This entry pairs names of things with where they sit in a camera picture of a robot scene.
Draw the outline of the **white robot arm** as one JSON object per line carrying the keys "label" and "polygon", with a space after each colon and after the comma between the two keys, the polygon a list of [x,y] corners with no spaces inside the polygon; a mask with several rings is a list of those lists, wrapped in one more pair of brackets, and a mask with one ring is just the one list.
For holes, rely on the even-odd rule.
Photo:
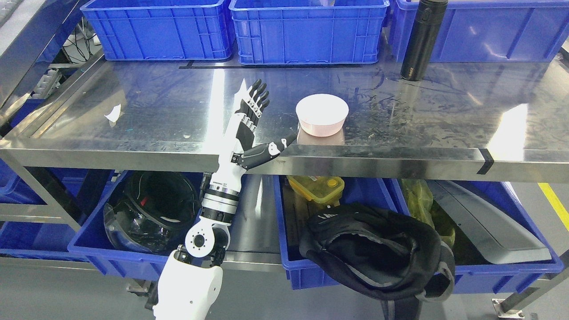
{"label": "white robot arm", "polygon": [[240,184],[210,184],[199,221],[169,254],[158,281],[157,320],[203,320],[221,292],[221,264],[230,244]]}

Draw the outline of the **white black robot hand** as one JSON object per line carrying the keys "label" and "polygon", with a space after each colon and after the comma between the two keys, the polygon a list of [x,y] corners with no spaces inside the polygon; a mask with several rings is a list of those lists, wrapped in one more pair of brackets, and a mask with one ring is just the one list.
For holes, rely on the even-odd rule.
{"label": "white black robot hand", "polygon": [[236,109],[229,118],[219,149],[219,167],[212,174],[210,188],[240,191],[242,176],[280,156],[296,139],[298,132],[254,146],[256,130],[264,110],[269,106],[269,91],[262,79],[251,85],[242,82],[236,93]]}

